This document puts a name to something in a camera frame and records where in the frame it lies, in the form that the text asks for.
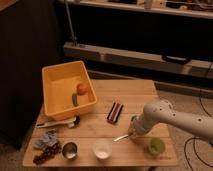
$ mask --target orange plastic bin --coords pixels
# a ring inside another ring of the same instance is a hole
[[[54,120],[89,113],[97,103],[97,97],[83,61],[69,62],[42,69],[44,112]],[[72,102],[79,83],[88,86],[85,95],[77,96],[78,106]]]

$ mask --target wooden table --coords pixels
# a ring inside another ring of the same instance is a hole
[[[78,145],[78,156],[73,161],[58,154],[42,164],[42,167],[130,167],[130,166],[172,166],[177,164],[173,143],[167,125],[158,124],[153,130],[140,139],[139,144],[126,138],[113,142],[112,155],[104,162],[100,162],[93,154],[92,145],[97,138],[104,137],[113,140],[115,137],[127,133],[130,118],[142,113],[143,106],[158,99],[158,95],[151,80],[92,80],[98,103],[93,112],[82,115],[78,127],[69,129],[58,126],[58,137],[62,145],[73,141]],[[109,110],[114,101],[124,104],[124,108],[116,125],[106,121]],[[37,123],[48,121],[42,112]],[[36,166],[33,163],[35,155],[41,153],[33,148],[34,142],[47,128],[34,129],[26,149],[23,166]],[[155,159],[146,152],[146,147],[152,137],[160,137],[166,143],[166,151]]]

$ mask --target utensil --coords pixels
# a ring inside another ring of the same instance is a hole
[[[55,125],[64,125],[64,124],[70,125],[71,123],[74,123],[74,125],[76,125],[79,122],[80,122],[80,117],[79,116],[75,116],[75,117],[72,117],[72,118],[66,119],[66,120],[49,121],[49,122],[44,122],[44,123],[41,123],[41,124],[37,124],[36,128],[46,128],[46,127],[51,127],[51,126],[55,126]]]
[[[127,138],[127,137],[129,137],[129,136],[130,136],[129,134],[125,134],[125,135],[122,135],[122,136],[120,136],[120,137],[115,138],[113,141],[119,141],[119,140],[124,139],[124,138]]]
[[[77,145],[74,142],[69,142],[63,146],[62,154],[66,159],[73,159],[77,155]]]

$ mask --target small metal container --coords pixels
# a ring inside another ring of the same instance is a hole
[[[69,142],[63,146],[62,154],[66,159],[74,159],[77,155],[77,145],[74,142]]]

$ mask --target dark wall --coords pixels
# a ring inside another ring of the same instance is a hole
[[[20,0],[0,12],[0,142],[18,145],[42,105],[41,68],[60,62],[53,0]]]

